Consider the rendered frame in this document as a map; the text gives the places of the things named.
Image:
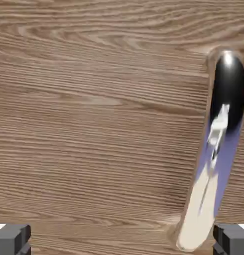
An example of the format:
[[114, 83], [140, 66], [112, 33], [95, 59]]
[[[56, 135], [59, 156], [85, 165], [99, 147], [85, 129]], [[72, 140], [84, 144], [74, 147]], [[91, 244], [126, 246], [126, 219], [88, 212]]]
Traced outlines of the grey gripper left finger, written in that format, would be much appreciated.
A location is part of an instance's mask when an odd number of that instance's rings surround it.
[[31, 226], [0, 224], [0, 255], [31, 255]]

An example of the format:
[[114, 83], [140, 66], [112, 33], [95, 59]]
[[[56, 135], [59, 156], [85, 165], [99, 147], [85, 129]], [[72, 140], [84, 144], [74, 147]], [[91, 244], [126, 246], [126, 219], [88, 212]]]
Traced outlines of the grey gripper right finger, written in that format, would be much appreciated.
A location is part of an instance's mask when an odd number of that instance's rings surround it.
[[215, 224], [213, 255], [244, 255], [244, 224]]

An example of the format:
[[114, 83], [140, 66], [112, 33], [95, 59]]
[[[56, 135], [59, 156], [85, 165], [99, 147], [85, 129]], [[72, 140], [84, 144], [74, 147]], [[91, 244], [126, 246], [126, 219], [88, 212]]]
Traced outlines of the wooden cabinet door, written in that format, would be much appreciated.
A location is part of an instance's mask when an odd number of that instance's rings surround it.
[[170, 236], [217, 46], [244, 59], [244, 0], [0, 0], [0, 223], [32, 255], [212, 255]]

